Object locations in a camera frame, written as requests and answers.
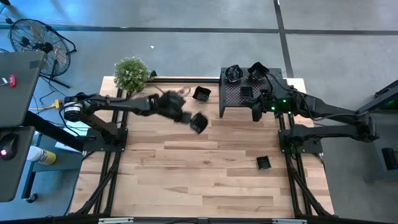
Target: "concrete floor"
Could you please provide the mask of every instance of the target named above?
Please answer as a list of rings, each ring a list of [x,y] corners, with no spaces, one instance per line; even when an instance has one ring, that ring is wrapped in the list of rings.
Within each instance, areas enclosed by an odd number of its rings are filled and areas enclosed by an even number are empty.
[[[271,0],[11,0],[2,14],[49,24],[115,27],[278,28]],[[398,2],[393,0],[280,0],[287,29],[397,30]],[[12,50],[8,30],[0,30],[0,48]],[[73,88],[66,95],[95,93],[114,63],[128,56],[143,59],[165,76],[218,76],[220,67],[247,67],[262,61],[280,67],[286,77],[278,34],[172,32],[61,32],[78,52],[59,80]],[[307,91],[336,106],[357,109],[375,91],[397,79],[398,36],[287,35],[294,76],[304,78]],[[39,82],[37,98],[49,92]],[[48,104],[62,98],[54,94]],[[56,111],[42,117],[59,122]],[[335,213],[345,218],[398,222],[398,181],[365,184],[374,162],[371,145],[351,139],[322,140],[326,176]],[[35,181],[44,197],[33,204],[18,197],[0,203],[0,219],[63,215],[76,173],[40,175]],[[16,213],[23,208],[24,212]]]

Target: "wooden tabletop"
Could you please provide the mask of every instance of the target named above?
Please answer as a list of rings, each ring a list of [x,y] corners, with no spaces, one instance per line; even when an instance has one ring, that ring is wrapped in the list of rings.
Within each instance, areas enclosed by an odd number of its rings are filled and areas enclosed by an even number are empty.
[[[287,81],[305,92],[302,79]],[[226,108],[224,118],[219,118],[218,84],[156,85],[163,90],[190,86],[192,92],[183,108],[193,114],[205,114],[208,127],[196,134],[189,126],[158,115],[142,117],[130,113],[129,137],[120,161],[112,216],[293,217],[286,163],[277,137],[279,122],[273,114],[264,114],[255,123],[249,108]],[[211,90],[207,103],[191,97],[198,85]],[[101,94],[116,96],[116,92],[113,77],[104,77]],[[141,94],[158,92],[153,84],[148,84]],[[111,121],[112,111],[99,111],[97,115]],[[295,122],[312,126],[310,119],[300,116],[295,117]],[[258,170],[259,156],[269,156],[272,168]],[[104,153],[96,152],[83,162],[71,212],[78,210],[97,187],[103,157]],[[302,157],[308,188],[333,213],[321,162],[311,154]],[[302,193],[297,192],[304,211]]]

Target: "metal bracket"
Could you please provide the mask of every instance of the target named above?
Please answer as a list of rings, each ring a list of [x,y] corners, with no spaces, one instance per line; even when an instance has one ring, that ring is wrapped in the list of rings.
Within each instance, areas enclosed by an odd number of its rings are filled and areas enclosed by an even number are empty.
[[[134,217],[127,218],[100,218],[98,224],[134,223]]]
[[[290,130],[279,130],[278,131],[280,151],[285,154],[295,153],[323,153],[322,144],[319,138],[310,138],[305,141],[302,146],[292,147],[288,139],[290,139]]]
[[[95,152],[123,152],[126,148],[128,130],[124,128],[118,129],[119,144],[105,144],[101,133],[95,129],[90,128],[87,131],[87,136],[94,136],[95,140],[86,140],[83,146],[84,151]]]
[[[294,219],[273,219],[273,224],[307,224],[306,220],[294,220]]]

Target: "spray can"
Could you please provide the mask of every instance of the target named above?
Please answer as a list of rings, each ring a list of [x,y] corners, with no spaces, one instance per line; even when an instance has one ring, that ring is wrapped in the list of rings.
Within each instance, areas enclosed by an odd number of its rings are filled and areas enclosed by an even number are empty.
[[[55,162],[57,156],[55,153],[41,149],[37,146],[31,146],[27,155],[27,160],[32,162],[39,162],[44,165],[51,165]]]

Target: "red button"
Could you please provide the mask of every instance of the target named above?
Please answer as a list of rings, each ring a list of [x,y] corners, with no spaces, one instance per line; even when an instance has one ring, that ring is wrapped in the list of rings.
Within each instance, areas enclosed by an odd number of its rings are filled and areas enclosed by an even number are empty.
[[[13,87],[13,88],[15,86],[17,86],[17,80],[15,79],[14,75],[10,75],[9,83],[10,83],[10,86]]]

